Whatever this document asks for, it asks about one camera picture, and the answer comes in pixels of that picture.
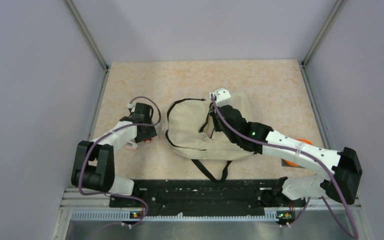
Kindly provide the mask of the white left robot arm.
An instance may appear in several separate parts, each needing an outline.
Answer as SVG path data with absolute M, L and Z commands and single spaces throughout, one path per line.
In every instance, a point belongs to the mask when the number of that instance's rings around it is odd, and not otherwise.
M 128 109 L 129 116 L 122 117 L 108 132 L 78 143 L 71 183 L 79 189 L 119 194 L 127 206 L 134 207 L 140 202 L 141 194 L 134 189 L 133 180 L 116 176 L 115 154 L 125 146 L 137 149 L 138 143 L 151 141 L 157 131 L 151 105 L 138 102 L 130 104 Z

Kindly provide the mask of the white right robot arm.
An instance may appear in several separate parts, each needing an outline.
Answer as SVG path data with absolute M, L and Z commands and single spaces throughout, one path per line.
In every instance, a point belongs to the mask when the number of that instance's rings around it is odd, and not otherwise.
M 355 203 L 363 170 L 357 152 L 344 147 L 331 150 L 288 137 L 271 126 L 247 121 L 231 105 L 209 107 L 215 130 L 241 150 L 253 154 L 278 157 L 316 173 L 310 184 L 315 196 L 327 196 L 339 203 Z

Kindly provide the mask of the orange tape roll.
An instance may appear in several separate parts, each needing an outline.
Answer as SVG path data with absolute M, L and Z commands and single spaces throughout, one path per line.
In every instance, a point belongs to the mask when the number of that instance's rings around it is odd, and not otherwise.
M 296 153 L 294 155 L 295 157 L 298 157 L 300 155 L 300 153 L 301 153 L 301 151 L 302 151 L 302 149 L 304 147 L 304 144 L 313 145 L 313 143 L 311 141 L 307 140 L 307 139 L 297 138 L 296 140 L 300 141 L 301 143 L 299 143 L 297 148 L 296 148 L 297 151 L 296 151 Z

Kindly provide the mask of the cream canvas backpack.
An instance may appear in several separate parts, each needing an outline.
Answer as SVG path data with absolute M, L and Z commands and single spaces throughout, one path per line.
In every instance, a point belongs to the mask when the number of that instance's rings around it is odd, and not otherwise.
M 222 131 L 216 131 L 210 114 L 209 98 L 183 98 L 174 101 L 166 113 L 165 138 L 174 153 L 190 159 L 211 181 L 224 182 L 233 161 L 253 155 L 229 141 Z M 202 160 L 225 161 L 221 178 L 216 179 L 202 164 Z

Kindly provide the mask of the pink white stapler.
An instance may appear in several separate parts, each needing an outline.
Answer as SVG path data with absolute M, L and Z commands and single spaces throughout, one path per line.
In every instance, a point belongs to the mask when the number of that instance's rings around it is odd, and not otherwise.
M 124 146 L 124 149 L 129 151 L 137 151 L 138 150 L 138 144 L 135 142 L 127 142 Z

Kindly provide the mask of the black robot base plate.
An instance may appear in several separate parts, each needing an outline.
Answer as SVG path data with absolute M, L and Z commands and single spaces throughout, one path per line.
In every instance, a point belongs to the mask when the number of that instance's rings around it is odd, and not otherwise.
M 242 217 L 263 216 L 268 208 L 299 208 L 303 199 L 283 196 L 276 179 L 155 180 L 137 179 L 133 196 L 126 199 L 112 196 L 111 208 L 141 208 L 148 205 L 149 217 Z

